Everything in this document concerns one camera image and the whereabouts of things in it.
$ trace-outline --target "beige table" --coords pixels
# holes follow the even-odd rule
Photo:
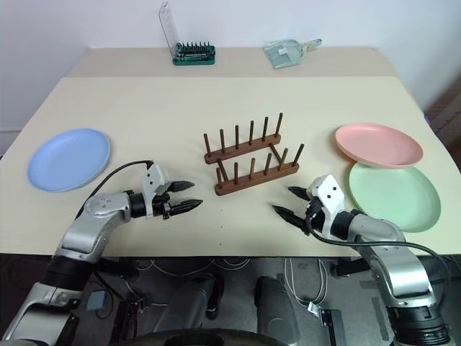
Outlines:
[[[236,51],[223,51],[218,56],[231,63],[225,57]],[[155,77],[152,66],[131,66],[127,62],[117,75],[118,57],[125,55],[125,61],[130,50],[116,50],[113,61],[110,50],[88,53],[72,77],[60,81],[0,161],[0,252],[52,254],[81,203],[103,176],[128,161],[154,159],[168,169],[173,179],[196,183],[174,198],[201,198],[204,203],[193,212],[168,221],[141,218],[120,227],[107,246],[107,255],[356,254],[351,249],[303,236],[277,216],[271,204],[302,214],[302,200],[289,193],[287,186],[308,186],[315,177],[327,173],[335,174],[346,190],[344,182],[353,162],[338,152],[334,131],[346,123],[374,122],[400,129],[422,145],[424,158],[417,167],[432,181],[442,201],[439,222],[423,233],[407,234],[407,240],[443,254],[460,253],[457,220],[461,210],[461,176],[388,62],[374,50],[363,51],[374,56],[370,61],[375,59],[375,75],[355,66],[355,59],[351,59],[340,77],[330,76],[334,67],[322,66],[314,54],[299,67],[299,71],[304,71],[299,76],[293,76],[293,70],[288,68],[274,75],[266,66],[266,72],[245,77],[239,75],[243,72],[238,66],[233,66],[229,67],[233,71],[230,77],[226,76],[228,69],[217,64],[210,70],[201,68],[202,77],[195,76],[193,68],[185,68],[182,72],[186,78],[165,63],[161,65],[162,76]],[[258,50],[247,53],[249,61],[259,56],[261,64],[266,63]],[[328,63],[334,64],[335,57],[337,63],[344,62],[341,50],[316,53],[328,56]],[[140,56],[150,56],[152,61],[168,57],[163,50],[133,50],[131,54],[134,61]],[[101,64],[101,56],[105,56],[103,65],[107,68],[104,71],[100,65],[98,71],[105,76],[78,76]],[[313,66],[317,66],[317,74],[323,69],[326,76],[316,76],[309,69]],[[141,71],[150,72],[144,77],[130,76]],[[215,165],[203,161],[202,134],[208,133],[212,147],[217,148],[220,128],[225,130],[230,143],[233,126],[239,124],[243,140],[248,135],[250,120],[255,120],[256,134],[261,132],[264,117],[269,116],[272,132],[278,112],[285,114],[278,146],[290,150],[289,159],[300,143],[305,144],[298,173],[223,197],[215,195]],[[80,127],[104,131],[112,142],[110,163],[103,174],[70,192],[47,194],[33,188],[26,176],[31,155],[54,135]],[[252,156],[256,158],[256,168],[262,169],[266,155],[263,150],[238,158],[241,174],[248,171]],[[232,172],[232,164],[233,160],[225,163],[228,172]],[[143,170],[126,169],[114,176],[104,191],[139,190]],[[349,198],[347,205],[352,207]]]

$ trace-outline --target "green plate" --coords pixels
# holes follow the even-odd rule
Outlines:
[[[383,169],[355,164],[349,174],[349,188],[366,214],[389,220],[404,232],[425,231],[439,220],[439,195],[414,167]]]

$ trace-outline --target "plate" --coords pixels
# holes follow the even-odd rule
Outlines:
[[[27,177],[37,189],[63,192],[84,186],[109,162],[110,142],[91,128],[70,130],[43,144],[30,159]]]
[[[384,125],[351,124],[336,131],[338,147],[353,160],[372,167],[405,168],[423,158],[412,137]]]
[[[349,188],[366,214],[389,220],[404,232],[425,231],[439,220],[439,195],[415,167],[381,169],[355,164],[349,174]]]

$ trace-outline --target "pink plate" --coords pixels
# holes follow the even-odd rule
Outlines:
[[[423,157],[423,149],[409,135],[378,124],[351,124],[336,131],[338,147],[368,166],[405,168]]]

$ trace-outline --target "floor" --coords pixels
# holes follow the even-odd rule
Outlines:
[[[26,257],[19,255],[0,255],[1,260],[1,320],[0,333],[6,327],[27,295],[32,284],[39,280],[48,262],[47,257]],[[229,259],[229,262],[238,262],[240,259]],[[336,263],[335,259],[323,258],[323,263],[329,268]],[[427,257],[422,259],[431,280],[440,279],[441,273],[437,264]],[[149,260],[137,262],[140,267],[148,267]],[[225,292],[221,301],[219,317],[210,321],[205,319],[203,327],[220,327],[256,331],[256,307],[254,305],[254,286],[261,275],[284,279],[283,258],[252,259],[247,266],[239,270],[224,270],[220,267],[234,269],[222,259],[157,259],[156,265],[162,270],[180,275],[206,267],[203,272],[220,272],[225,278]],[[320,275],[316,258],[293,258],[294,281],[297,294],[304,299],[317,295],[320,286]],[[457,343],[461,343],[461,296],[457,295],[461,289],[461,271],[455,263],[451,263],[452,288],[447,307],[443,310],[446,323],[451,326],[452,336]],[[124,280],[119,277],[104,275],[104,278],[121,294],[129,293]],[[174,277],[160,272],[154,266],[140,272],[136,280],[130,281],[131,288],[147,303],[167,303],[176,289],[187,280],[185,277]],[[438,295],[441,284],[435,284]],[[109,309],[98,312],[98,319],[94,311],[85,311],[86,300],[94,290],[100,290],[97,279],[92,278],[88,283],[84,301],[76,312],[81,322],[73,342],[73,346],[80,345],[107,345],[112,331],[112,322],[115,310],[111,314]],[[330,345],[328,332],[316,317],[305,307],[298,305],[292,297],[295,313],[301,332],[301,345]],[[344,328],[348,345],[389,345],[393,338],[385,307],[380,300],[375,283],[369,272],[352,275],[350,278],[333,278],[328,276],[328,291],[325,301],[321,304],[325,309],[339,309],[342,311]],[[163,306],[150,305],[142,314],[138,314],[138,335],[152,331],[160,317]]]

